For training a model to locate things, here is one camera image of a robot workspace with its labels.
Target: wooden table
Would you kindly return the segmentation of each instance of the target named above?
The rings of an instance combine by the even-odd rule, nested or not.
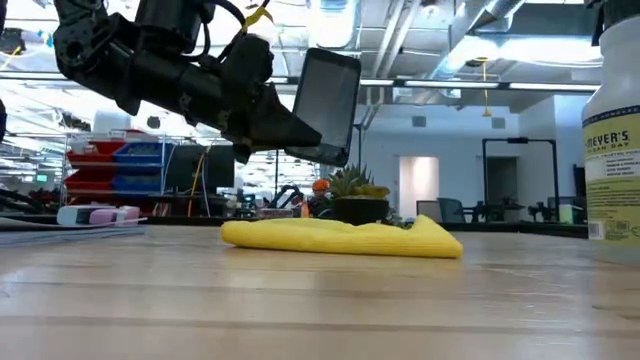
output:
[[[457,234],[463,260],[236,249],[214,228],[0,250],[0,359],[638,359],[640,268]]]

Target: phone screen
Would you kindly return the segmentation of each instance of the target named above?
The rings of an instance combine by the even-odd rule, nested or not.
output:
[[[360,61],[321,49],[309,49],[293,113],[322,135],[315,147],[288,147],[289,155],[344,166],[360,86]]]

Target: meyer's label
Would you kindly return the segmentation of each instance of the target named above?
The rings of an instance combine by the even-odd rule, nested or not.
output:
[[[582,123],[589,238],[640,244],[640,105]]]

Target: desk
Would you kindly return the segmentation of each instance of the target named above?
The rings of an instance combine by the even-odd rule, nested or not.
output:
[[[430,260],[236,249],[205,227],[0,251],[2,359],[637,359],[640,269],[459,233]]]

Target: succulent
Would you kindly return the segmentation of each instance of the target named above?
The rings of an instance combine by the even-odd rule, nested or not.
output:
[[[362,197],[374,199],[386,199],[389,189],[384,186],[375,186],[371,171],[367,167],[360,169],[357,166],[346,166],[329,177],[331,188],[329,191],[334,199],[343,197]]]

